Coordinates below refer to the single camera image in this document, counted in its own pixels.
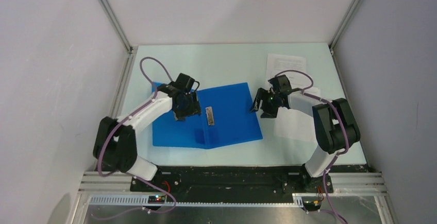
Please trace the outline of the blue plastic folder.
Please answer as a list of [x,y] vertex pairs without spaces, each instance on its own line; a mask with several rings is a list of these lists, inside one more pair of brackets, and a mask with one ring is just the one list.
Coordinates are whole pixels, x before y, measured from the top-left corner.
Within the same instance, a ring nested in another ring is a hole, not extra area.
[[168,112],[153,122],[152,142],[157,147],[212,149],[263,138],[248,83],[197,92],[201,115],[176,121]]

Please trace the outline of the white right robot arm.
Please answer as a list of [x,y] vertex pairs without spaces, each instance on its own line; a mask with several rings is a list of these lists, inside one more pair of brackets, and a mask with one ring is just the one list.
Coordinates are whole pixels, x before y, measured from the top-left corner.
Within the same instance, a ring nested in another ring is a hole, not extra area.
[[297,110],[313,119],[317,148],[303,165],[300,187],[312,192],[320,185],[319,177],[326,176],[340,155],[346,154],[361,139],[361,132],[345,98],[327,100],[308,93],[314,81],[305,88],[293,88],[282,71],[268,80],[268,90],[258,88],[249,111],[262,110],[261,118],[276,118],[279,109]]

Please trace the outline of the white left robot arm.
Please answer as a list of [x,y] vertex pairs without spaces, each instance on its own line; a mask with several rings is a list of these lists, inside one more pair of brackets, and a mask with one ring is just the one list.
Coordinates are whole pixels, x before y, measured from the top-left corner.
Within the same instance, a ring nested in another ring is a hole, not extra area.
[[179,74],[168,84],[152,84],[154,90],[148,100],[134,111],[117,118],[104,117],[98,127],[93,148],[93,156],[98,160],[97,169],[101,173],[106,164],[116,171],[143,179],[143,185],[150,191],[162,186],[162,176],[157,174],[157,165],[140,157],[137,137],[162,115],[172,111],[177,122],[187,117],[201,115],[197,90],[200,85],[194,78]]

